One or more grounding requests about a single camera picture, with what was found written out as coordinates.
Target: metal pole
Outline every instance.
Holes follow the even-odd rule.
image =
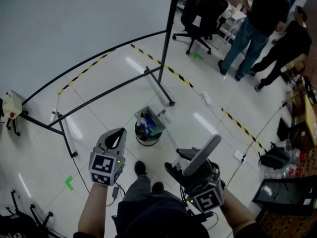
[[[59,112],[56,113],[57,115],[57,118],[60,118],[61,115],[59,114]],[[77,157],[78,156],[78,153],[74,152],[72,153],[71,152],[71,149],[70,149],[70,146],[68,144],[68,140],[67,140],[67,137],[66,137],[66,134],[65,134],[65,130],[64,130],[64,127],[63,127],[63,124],[62,124],[62,121],[60,120],[59,121],[59,126],[60,126],[60,129],[61,129],[61,132],[63,133],[63,137],[64,137],[64,140],[65,140],[65,144],[66,144],[66,147],[67,147],[67,150],[68,150],[68,153],[70,155],[71,158],[74,158],[74,157]]]
[[[37,91],[36,91],[35,93],[33,93],[29,98],[27,98],[24,102],[22,102],[22,105],[25,105],[29,100],[31,100],[35,95],[37,95],[37,94],[38,94],[39,92],[41,92],[43,89],[45,89],[46,87],[48,87],[50,84],[52,84],[53,82],[55,82],[55,81],[58,80],[59,78],[63,77],[63,76],[66,75],[67,73],[71,72],[72,70],[74,70],[74,69],[78,68],[79,66],[83,65],[84,63],[87,63],[87,62],[89,62],[89,61],[92,60],[92,59],[95,59],[95,58],[97,58],[97,57],[99,57],[99,56],[101,56],[101,55],[103,55],[103,54],[105,54],[105,53],[107,53],[107,52],[109,52],[109,51],[111,51],[111,50],[113,50],[113,49],[120,48],[120,47],[122,47],[122,46],[124,46],[124,45],[127,45],[127,44],[131,43],[131,42],[136,42],[136,41],[139,41],[139,40],[141,40],[141,39],[145,39],[145,38],[148,38],[148,37],[151,37],[151,36],[154,36],[154,35],[158,35],[158,34],[162,34],[162,33],[165,33],[165,32],[166,32],[166,30],[159,31],[159,32],[156,32],[156,33],[153,33],[153,34],[148,34],[148,35],[146,35],[146,36],[143,36],[143,37],[134,39],[134,40],[132,40],[132,41],[128,41],[128,42],[122,43],[122,44],[120,44],[120,45],[118,45],[118,46],[115,46],[115,47],[113,47],[113,48],[111,48],[111,49],[107,49],[107,50],[105,50],[105,51],[103,51],[103,52],[101,52],[101,53],[99,53],[99,54],[97,54],[97,55],[95,55],[95,56],[93,56],[93,57],[90,57],[90,58],[88,58],[88,59],[86,59],[86,60],[80,62],[79,64],[73,66],[72,68],[68,69],[67,71],[63,72],[62,74],[58,75],[56,78],[52,79],[50,82],[48,82],[47,84],[45,84],[44,86],[42,86],[39,90],[37,90]]]
[[[24,113],[21,113],[19,116],[22,117],[22,118],[24,118],[24,119],[26,119],[26,120],[28,120],[28,121],[30,121],[30,122],[32,122],[32,123],[34,123],[34,124],[36,124],[36,125],[38,125],[38,126],[40,126],[40,127],[42,127],[42,128],[48,129],[48,130],[50,130],[50,131],[53,131],[53,132],[55,132],[55,133],[60,134],[60,135],[63,136],[63,133],[62,133],[60,130],[55,129],[55,128],[48,127],[46,124],[44,124],[44,123],[42,123],[42,122],[40,122],[40,121],[38,121],[38,120],[36,120],[36,119],[30,117],[30,116],[27,116],[27,115],[24,114]]]
[[[149,67],[146,66],[146,70],[145,72],[147,71],[150,71]],[[172,101],[172,99],[170,98],[170,96],[168,95],[168,93],[165,91],[165,89],[162,87],[162,85],[159,83],[158,79],[153,75],[151,74],[152,78],[154,79],[154,81],[158,84],[159,88],[162,90],[162,92],[165,94],[165,96],[168,98],[169,100],[169,105],[171,107],[173,107],[175,105],[175,102]]]
[[[177,6],[177,0],[172,0],[170,3],[170,8],[169,8],[169,15],[168,15],[168,20],[167,20],[167,26],[166,26],[166,35],[165,35],[165,42],[164,42],[164,48],[163,48],[163,54],[162,54],[162,59],[161,59],[161,70],[159,71],[159,77],[158,77],[158,84],[160,84],[162,80],[162,74],[163,74],[163,69],[165,65],[165,59],[166,59],[166,54],[167,54],[167,48],[168,48],[168,43],[169,43],[169,38],[170,34],[172,32],[172,26],[173,26],[173,21],[174,21],[174,16],[176,12],[176,6]]]
[[[132,83],[133,81],[138,80],[139,78],[142,78],[142,77],[145,77],[145,76],[147,76],[147,75],[149,75],[149,74],[152,74],[153,72],[156,72],[156,71],[158,71],[158,70],[160,70],[160,67],[157,67],[157,68],[155,68],[155,69],[153,69],[153,70],[147,71],[147,72],[145,72],[144,74],[141,74],[141,75],[139,75],[139,76],[136,76],[136,77],[134,77],[134,78],[131,78],[131,79],[129,79],[128,81],[125,81],[125,82],[123,82],[123,83],[121,83],[121,84],[119,84],[119,85],[117,85],[117,86],[115,86],[115,87],[112,87],[111,89],[109,89],[109,90],[107,90],[107,91],[101,93],[100,95],[98,95],[98,96],[96,96],[96,97],[94,97],[94,98],[92,98],[92,99],[86,101],[85,103],[81,104],[80,106],[78,106],[78,107],[74,108],[73,110],[69,111],[68,113],[66,113],[66,114],[63,115],[62,117],[60,117],[60,118],[58,118],[57,120],[55,120],[55,121],[53,121],[52,123],[50,123],[50,124],[48,125],[48,127],[52,127],[54,124],[56,124],[56,123],[58,123],[59,121],[65,119],[66,117],[68,117],[68,116],[70,116],[72,113],[74,113],[74,112],[76,112],[76,111],[82,109],[83,107],[85,107],[85,106],[91,104],[92,102],[94,102],[94,101],[100,99],[101,97],[103,97],[103,96],[105,96],[105,95],[107,95],[107,94],[109,94],[109,93],[112,93],[113,91],[115,91],[115,90],[117,90],[117,89],[119,89],[119,88],[121,88],[121,87],[123,87],[123,86],[125,86],[125,85],[127,85],[127,84],[130,84],[130,83]]]

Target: black bag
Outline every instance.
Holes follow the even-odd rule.
[[[269,168],[281,169],[289,162],[289,154],[272,143],[271,150],[260,156],[259,162]]]

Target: sneaker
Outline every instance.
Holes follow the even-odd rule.
[[[257,84],[257,85],[254,87],[254,89],[255,89],[257,92],[260,92],[260,91],[262,90],[262,87],[260,88],[259,86],[260,86],[260,84]]]
[[[251,75],[252,77],[254,77],[256,75],[256,73],[254,71],[249,71],[247,74]]]
[[[240,78],[240,77],[237,77],[237,75],[235,75],[234,78],[236,79],[237,82],[239,82],[239,81],[241,80],[241,78]]]
[[[225,76],[225,75],[227,74],[227,72],[222,69],[222,67],[221,67],[221,63],[222,63],[222,62],[223,62],[223,60],[220,60],[220,61],[218,62],[218,66],[219,66],[220,74]]]
[[[145,164],[142,161],[137,161],[134,165],[134,172],[137,174],[137,176],[146,175],[147,172]]]
[[[161,181],[158,181],[156,183],[154,183],[153,187],[152,187],[152,191],[153,192],[159,192],[164,190],[164,184]]]

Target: person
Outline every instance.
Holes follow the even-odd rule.
[[[137,180],[129,187],[118,205],[116,229],[118,238],[209,238],[206,228],[189,217],[185,204],[164,190],[162,182],[153,185],[146,176],[143,162],[134,167]],[[108,187],[93,184],[74,238],[103,238],[105,235],[106,198]],[[258,227],[251,212],[226,188],[221,210],[236,238],[267,237]]]
[[[218,62],[220,73],[226,75],[233,61],[251,41],[246,56],[235,75],[237,81],[249,72],[273,31],[283,29],[289,11],[288,0],[253,0],[252,8],[249,7],[248,0],[243,0],[243,4],[247,11],[247,18],[243,21],[230,51],[224,60]]]
[[[271,48],[267,56],[250,70],[249,74],[255,76],[256,73],[265,70],[276,61],[276,65],[267,78],[262,79],[260,84],[255,86],[257,92],[277,79],[282,73],[282,67],[286,65],[287,69],[292,69],[296,64],[302,65],[302,61],[307,58],[312,39],[305,24],[306,13],[300,6],[295,7],[294,19],[279,39],[272,40],[275,46]]]

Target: hand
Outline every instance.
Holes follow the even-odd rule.
[[[278,39],[272,40],[272,44],[275,45],[278,42]]]
[[[252,10],[251,10],[251,8],[249,7],[249,5],[246,5],[245,8],[246,8],[246,11],[247,11],[247,12],[252,12]]]

